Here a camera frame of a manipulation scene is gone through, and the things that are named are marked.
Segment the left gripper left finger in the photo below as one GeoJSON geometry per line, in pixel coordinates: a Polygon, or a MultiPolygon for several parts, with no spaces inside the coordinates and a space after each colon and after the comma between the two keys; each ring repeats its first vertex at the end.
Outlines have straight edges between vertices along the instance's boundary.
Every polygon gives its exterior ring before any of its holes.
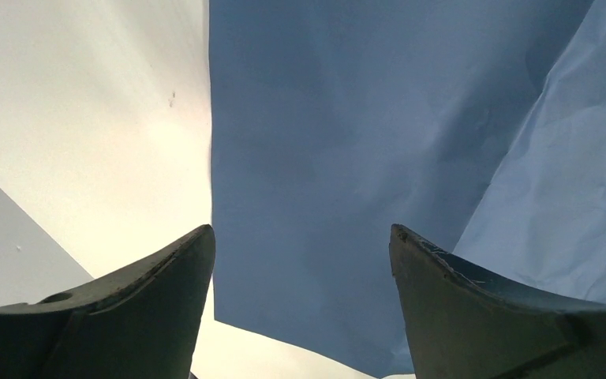
{"type": "Polygon", "coordinates": [[[0,306],[0,378],[187,378],[215,262],[203,225],[36,304],[0,306]]]}

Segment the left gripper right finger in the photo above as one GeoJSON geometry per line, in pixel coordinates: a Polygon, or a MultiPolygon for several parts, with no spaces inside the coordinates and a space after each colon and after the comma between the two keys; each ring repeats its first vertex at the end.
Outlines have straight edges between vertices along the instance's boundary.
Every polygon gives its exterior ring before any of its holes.
{"type": "Polygon", "coordinates": [[[419,378],[606,378],[606,304],[542,291],[395,224],[391,271],[419,378]]]}

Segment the blue wrapping paper sheet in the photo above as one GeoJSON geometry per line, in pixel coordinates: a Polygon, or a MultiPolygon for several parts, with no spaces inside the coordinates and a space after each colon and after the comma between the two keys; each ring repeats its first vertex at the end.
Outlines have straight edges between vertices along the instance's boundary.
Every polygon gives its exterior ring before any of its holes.
{"type": "Polygon", "coordinates": [[[415,374],[395,224],[606,304],[606,1],[212,1],[209,59],[218,321],[415,374]]]}

